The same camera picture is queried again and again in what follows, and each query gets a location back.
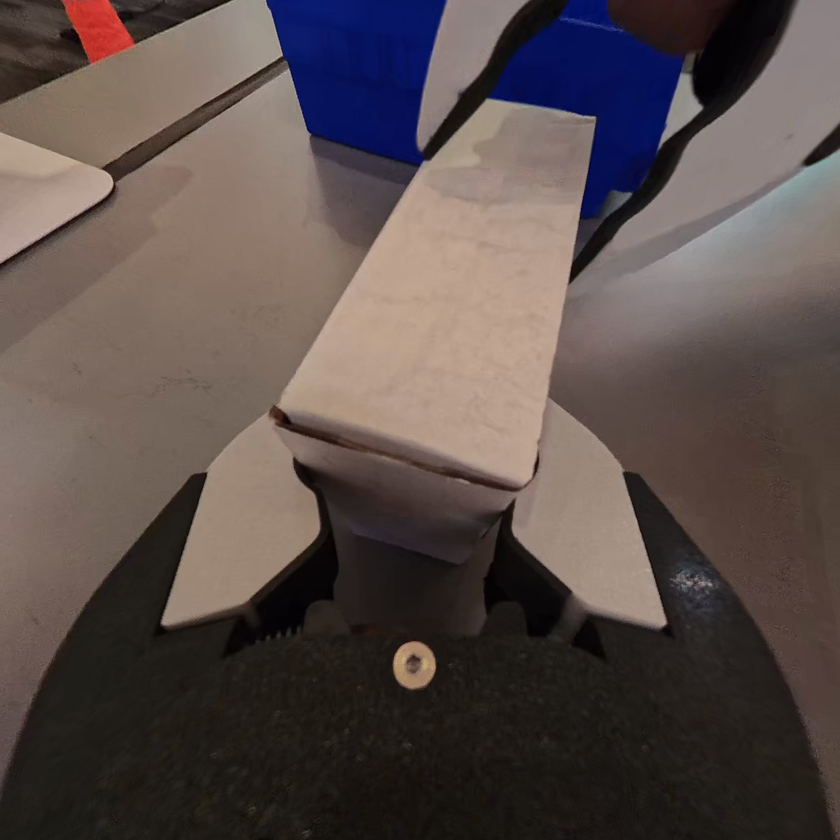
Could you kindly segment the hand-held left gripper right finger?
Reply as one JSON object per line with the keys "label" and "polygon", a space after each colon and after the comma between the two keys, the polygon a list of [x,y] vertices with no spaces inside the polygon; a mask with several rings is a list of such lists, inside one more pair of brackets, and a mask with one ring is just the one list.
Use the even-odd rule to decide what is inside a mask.
{"label": "hand-held left gripper right finger", "polygon": [[500,491],[500,597],[530,637],[605,619],[655,633],[668,619],[619,460],[548,400],[530,481]]}

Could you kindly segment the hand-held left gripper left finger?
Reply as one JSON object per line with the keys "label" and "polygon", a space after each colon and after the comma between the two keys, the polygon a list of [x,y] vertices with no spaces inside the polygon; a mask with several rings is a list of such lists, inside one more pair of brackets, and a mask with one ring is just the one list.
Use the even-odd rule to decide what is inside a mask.
{"label": "hand-held left gripper left finger", "polygon": [[206,471],[161,628],[231,618],[267,628],[266,599],[331,538],[329,510],[281,440],[279,415],[261,416]]}

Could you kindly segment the person's right hand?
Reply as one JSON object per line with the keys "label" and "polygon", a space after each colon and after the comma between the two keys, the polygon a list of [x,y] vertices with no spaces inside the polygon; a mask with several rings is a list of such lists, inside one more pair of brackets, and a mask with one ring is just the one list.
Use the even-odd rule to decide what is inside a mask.
{"label": "person's right hand", "polygon": [[608,1],[616,26],[666,54],[702,50],[734,1]]}

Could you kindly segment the wooden document stand white base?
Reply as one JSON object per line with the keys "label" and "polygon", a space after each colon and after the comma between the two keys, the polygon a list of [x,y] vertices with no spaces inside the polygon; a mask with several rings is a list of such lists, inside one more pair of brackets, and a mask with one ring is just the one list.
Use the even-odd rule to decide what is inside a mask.
{"label": "wooden document stand white base", "polygon": [[1,135],[1,262],[5,263],[106,200],[109,173]]}

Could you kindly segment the white cardboard mailer box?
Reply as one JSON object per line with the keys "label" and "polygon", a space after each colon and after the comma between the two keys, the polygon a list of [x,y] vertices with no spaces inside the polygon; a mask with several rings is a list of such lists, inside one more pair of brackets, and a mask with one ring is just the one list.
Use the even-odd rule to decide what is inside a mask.
{"label": "white cardboard mailer box", "polygon": [[273,410],[363,538],[461,564],[532,482],[595,119],[488,100],[416,171]]}

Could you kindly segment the orange grey striped post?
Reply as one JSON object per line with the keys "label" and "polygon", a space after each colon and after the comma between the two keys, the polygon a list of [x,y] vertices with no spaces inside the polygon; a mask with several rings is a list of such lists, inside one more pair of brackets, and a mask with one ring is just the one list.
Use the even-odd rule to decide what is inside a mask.
{"label": "orange grey striped post", "polygon": [[134,40],[110,1],[62,1],[70,26],[91,64],[134,47]]}

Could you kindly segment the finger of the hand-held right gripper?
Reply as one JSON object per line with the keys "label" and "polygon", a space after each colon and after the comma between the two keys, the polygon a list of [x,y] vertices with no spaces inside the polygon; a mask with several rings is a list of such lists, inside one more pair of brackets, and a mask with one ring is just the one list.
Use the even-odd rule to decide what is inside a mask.
{"label": "finger of the hand-held right gripper", "polygon": [[570,282],[653,265],[838,151],[839,2],[735,2],[696,53],[700,110],[596,229]]}
{"label": "finger of the hand-held right gripper", "polygon": [[423,86],[416,145],[425,161],[440,152],[490,97],[521,47],[567,1],[447,1]]}

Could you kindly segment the blue plastic storage bin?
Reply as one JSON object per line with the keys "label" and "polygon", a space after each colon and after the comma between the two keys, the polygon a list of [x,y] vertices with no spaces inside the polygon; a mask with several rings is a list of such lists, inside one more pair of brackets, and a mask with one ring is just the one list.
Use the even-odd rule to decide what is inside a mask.
{"label": "blue plastic storage bin", "polygon": [[[310,134],[412,165],[442,1],[268,1]],[[492,97],[595,117],[581,205],[644,180],[684,60],[616,27],[606,2],[570,2],[512,58]]]}

